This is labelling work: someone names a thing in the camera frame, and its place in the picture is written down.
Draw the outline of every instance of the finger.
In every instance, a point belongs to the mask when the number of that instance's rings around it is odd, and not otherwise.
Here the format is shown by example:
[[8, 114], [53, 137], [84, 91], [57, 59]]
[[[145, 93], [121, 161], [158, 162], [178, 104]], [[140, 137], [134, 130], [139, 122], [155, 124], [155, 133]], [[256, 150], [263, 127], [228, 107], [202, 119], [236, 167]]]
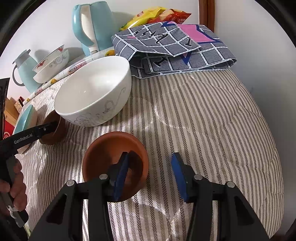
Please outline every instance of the finger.
[[0, 192], [9, 192], [10, 186], [7, 182], [0, 179]]
[[27, 195], [26, 193], [20, 193], [16, 196], [16, 198], [13, 201], [13, 205], [17, 208], [19, 211], [23, 211], [27, 206]]
[[15, 175], [15, 181], [10, 189], [10, 195], [15, 198], [18, 193], [26, 186], [24, 184], [24, 175], [22, 172], [19, 172], [18, 174]]
[[13, 171], [15, 172], [15, 174], [19, 173], [22, 170], [22, 164], [20, 163], [20, 161], [17, 159], [14, 167], [13, 167]]

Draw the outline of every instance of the large white ceramic bowl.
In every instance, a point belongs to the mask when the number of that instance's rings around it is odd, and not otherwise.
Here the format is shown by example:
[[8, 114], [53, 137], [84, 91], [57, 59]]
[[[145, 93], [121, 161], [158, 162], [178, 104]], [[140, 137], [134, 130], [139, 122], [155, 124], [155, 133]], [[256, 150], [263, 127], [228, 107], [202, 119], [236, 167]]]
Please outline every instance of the large white ceramic bowl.
[[69, 61], [69, 51], [61, 53], [58, 57], [56, 57], [53, 61], [48, 63], [42, 70], [40, 70], [36, 75], [34, 75], [33, 79], [40, 84], [43, 84], [49, 81], [56, 74], [61, 72]]
[[64, 52], [64, 45], [59, 46], [56, 50], [52, 51], [48, 56], [42, 59], [32, 70], [36, 73], [40, 72], [46, 65]]
[[78, 126], [97, 126], [123, 108], [131, 92], [127, 59], [108, 56], [94, 60], [72, 74], [54, 100], [55, 111]]

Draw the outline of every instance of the metal bolt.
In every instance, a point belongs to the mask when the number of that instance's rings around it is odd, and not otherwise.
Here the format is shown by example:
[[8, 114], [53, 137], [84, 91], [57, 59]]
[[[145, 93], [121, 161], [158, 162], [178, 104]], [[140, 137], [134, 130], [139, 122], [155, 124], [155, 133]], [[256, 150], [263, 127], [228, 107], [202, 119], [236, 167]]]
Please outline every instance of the metal bolt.
[[200, 181], [200, 180], [202, 180], [202, 175], [196, 174], [196, 175], [194, 175], [194, 179]]
[[67, 181], [67, 186], [70, 187], [70, 186], [73, 186], [74, 185], [74, 181], [73, 180], [69, 180]]
[[235, 184], [233, 182], [228, 182], [227, 183], [227, 186], [230, 187], [230, 188], [234, 188], [235, 187]]
[[100, 178], [101, 180], [106, 180], [106, 179], [108, 178], [108, 175], [105, 174], [105, 173], [103, 173], [103, 174], [101, 174], [101, 175], [99, 176], [99, 178]]

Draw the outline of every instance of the red snack bag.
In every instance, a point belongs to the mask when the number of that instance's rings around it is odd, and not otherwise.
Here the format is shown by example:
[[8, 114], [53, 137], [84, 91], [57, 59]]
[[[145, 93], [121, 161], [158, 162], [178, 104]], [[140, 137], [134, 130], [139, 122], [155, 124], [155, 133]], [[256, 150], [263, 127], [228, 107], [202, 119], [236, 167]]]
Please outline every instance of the red snack bag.
[[173, 21], [177, 24], [182, 24], [186, 19], [188, 19], [190, 15], [191, 13], [186, 13], [176, 9], [167, 9], [163, 13], [161, 13], [158, 17], [148, 20], [148, 23]]

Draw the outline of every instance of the blue gripper pad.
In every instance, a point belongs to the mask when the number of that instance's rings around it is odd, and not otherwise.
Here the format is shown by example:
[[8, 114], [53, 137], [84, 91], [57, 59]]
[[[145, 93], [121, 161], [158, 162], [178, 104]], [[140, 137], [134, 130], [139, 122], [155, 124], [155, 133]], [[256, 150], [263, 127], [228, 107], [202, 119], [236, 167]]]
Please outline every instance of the blue gripper pad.
[[189, 199], [187, 190], [186, 190], [187, 181], [185, 179], [185, 175], [181, 166], [181, 165], [184, 165], [184, 163], [179, 153], [173, 154], [171, 164], [172, 164], [172, 168], [173, 168], [173, 172], [175, 175], [180, 196], [186, 202]]
[[122, 165], [120, 167], [116, 180], [114, 182], [113, 198], [115, 202], [117, 202], [121, 197], [122, 190], [124, 187], [124, 182], [126, 180], [126, 175], [128, 172], [128, 167], [129, 167], [129, 154], [127, 153], [124, 157], [124, 160], [122, 162]]

